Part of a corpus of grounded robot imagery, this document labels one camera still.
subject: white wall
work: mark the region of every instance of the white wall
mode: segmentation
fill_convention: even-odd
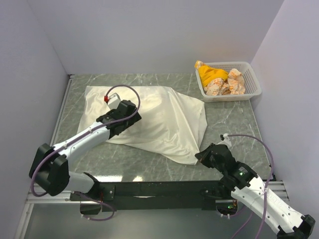
[[[283,0],[28,0],[67,73],[251,62]]]
[[[0,1],[0,238],[13,238],[37,147],[49,142],[67,75],[25,0]]]
[[[291,204],[319,221],[319,2],[284,1],[252,65],[263,93],[252,101]],[[313,238],[319,238],[319,226]]]

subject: basket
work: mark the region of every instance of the basket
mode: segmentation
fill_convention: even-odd
[[[203,95],[204,102],[222,102],[222,101],[246,101],[261,94],[261,88],[253,68],[248,62],[238,61],[238,62],[214,62],[214,63],[205,63],[207,66],[213,68],[223,69],[227,72],[230,72],[231,69],[236,68],[239,70],[245,79],[245,94],[243,95],[225,95],[225,96],[208,96],[205,94],[205,91],[202,87],[200,76],[198,70],[196,70],[196,77],[199,89]]]

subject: gray floor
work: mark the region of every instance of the gray floor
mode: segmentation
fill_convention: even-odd
[[[33,210],[25,239],[230,239],[250,215],[246,209],[228,220],[199,209],[132,210],[116,212],[106,222],[92,222],[80,217],[79,205],[38,204]],[[254,215],[236,238],[255,238],[260,221]],[[264,225],[259,239],[275,238]]]
[[[132,86],[169,86],[176,91],[201,99],[193,74],[123,74],[74,76],[55,142],[70,138],[77,132],[84,109],[86,86],[111,86],[125,83]],[[208,127],[201,149],[211,142],[219,142],[225,132],[247,133],[259,137],[258,127],[249,101],[205,104]],[[247,138],[236,138],[231,151],[237,160],[246,162],[263,178],[270,168],[264,148]],[[71,166],[76,172],[87,171],[104,181],[132,181],[140,176],[144,181],[218,180],[220,174],[202,165],[185,166],[161,155],[125,145],[103,143]],[[80,217],[79,205],[34,205],[26,239],[229,239],[247,220],[250,211],[230,221],[215,211],[188,210],[132,210],[116,212],[107,222],[91,222]],[[252,239],[261,219],[253,216],[247,227],[236,237]],[[275,239],[265,225],[260,239]]]
[[[55,142],[69,139],[77,133],[83,114],[86,86],[167,86],[179,93],[202,99],[194,74],[101,74],[75,75],[72,79],[60,127]],[[245,133],[260,137],[249,101],[205,103],[208,127],[201,150],[220,141],[221,133]],[[270,172],[263,146],[249,138],[233,138],[233,156],[251,166],[263,179]],[[75,172],[88,172],[100,181],[180,181],[219,180],[221,174],[203,165],[182,165],[164,156],[137,148],[102,143],[70,165]]]

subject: yellow cloth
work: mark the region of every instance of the yellow cloth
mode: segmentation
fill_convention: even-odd
[[[203,87],[206,87],[216,78],[222,78],[224,81],[228,78],[228,72],[223,69],[216,69],[205,65],[201,61],[196,61],[195,68],[198,70],[200,81]]]

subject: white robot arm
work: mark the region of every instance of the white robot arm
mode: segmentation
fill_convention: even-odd
[[[196,154],[197,159],[206,167],[216,168],[221,172],[221,187],[260,218],[263,217],[264,193],[267,191],[265,222],[277,234],[277,238],[307,239],[312,233],[315,220],[310,215],[304,216],[291,208],[271,189],[265,189],[265,183],[252,168],[233,158],[228,149],[231,142],[227,134],[221,137],[223,141],[219,144],[211,144]]]
[[[43,144],[39,147],[29,177],[32,178],[39,164],[48,155],[52,154],[35,175],[35,182],[51,196],[55,196],[63,190],[82,193],[92,191],[94,193],[93,191],[98,188],[98,181],[88,173],[69,172],[68,165],[74,163],[84,152],[105,142],[114,135],[119,135],[141,119],[139,113],[136,113],[127,120],[121,120],[131,116],[137,108],[130,101],[121,101],[118,94],[111,95],[107,99],[107,104],[110,111],[97,118],[96,122],[84,131],[53,146]]]

